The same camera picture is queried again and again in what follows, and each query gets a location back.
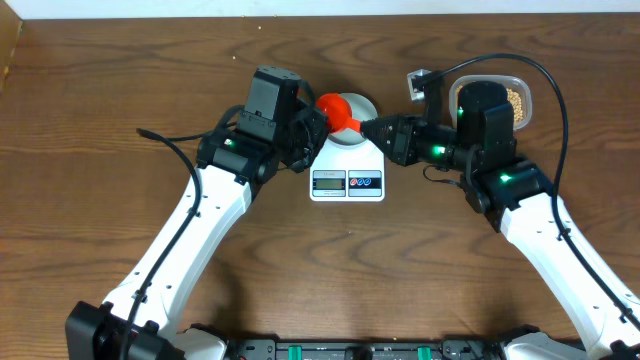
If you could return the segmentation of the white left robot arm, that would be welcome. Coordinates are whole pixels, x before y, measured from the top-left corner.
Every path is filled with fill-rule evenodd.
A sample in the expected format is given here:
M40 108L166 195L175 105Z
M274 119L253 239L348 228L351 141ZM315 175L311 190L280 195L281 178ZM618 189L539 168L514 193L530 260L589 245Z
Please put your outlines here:
M228 343L195 325L177 327L221 240L279 171L309 168L327 138L309 84L261 65L247 101L195 135L182 197L126 278L99 306L80 301L65 322L72 359L222 359Z

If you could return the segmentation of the red plastic measuring scoop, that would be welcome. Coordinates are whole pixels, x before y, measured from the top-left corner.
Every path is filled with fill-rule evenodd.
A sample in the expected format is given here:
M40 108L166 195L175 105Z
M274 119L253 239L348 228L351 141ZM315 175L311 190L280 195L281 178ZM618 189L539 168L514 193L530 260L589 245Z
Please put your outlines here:
M327 117L327 124L331 133L352 130L360 133L361 123L353 117L350 104L337 93L327 93L316 101L316 107Z

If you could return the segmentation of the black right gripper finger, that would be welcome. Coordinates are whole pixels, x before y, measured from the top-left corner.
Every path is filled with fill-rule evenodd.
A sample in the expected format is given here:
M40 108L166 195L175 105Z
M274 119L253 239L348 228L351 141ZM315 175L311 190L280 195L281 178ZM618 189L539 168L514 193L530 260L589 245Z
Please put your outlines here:
M390 131L397 127L399 120L400 120L399 116L377 117L377 118L362 122L360 125L360 130L361 131L374 131L374 130Z
M361 135L373 143L381 152L392 152L395 133L388 125L363 125L361 127Z

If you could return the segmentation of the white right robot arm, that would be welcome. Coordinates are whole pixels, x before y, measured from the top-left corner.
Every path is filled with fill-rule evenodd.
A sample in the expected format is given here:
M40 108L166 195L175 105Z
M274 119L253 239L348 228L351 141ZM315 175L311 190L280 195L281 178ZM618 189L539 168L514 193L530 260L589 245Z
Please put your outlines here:
M456 170L471 208L514 245L541 276L576 328L589 359L639 356L639 299L576 227L553 184L516 153L515 110L506 87L476 80L457 93L454 126L439 124L439 80L409 78L428 100L423 115L366 121L361 134L392 162Z

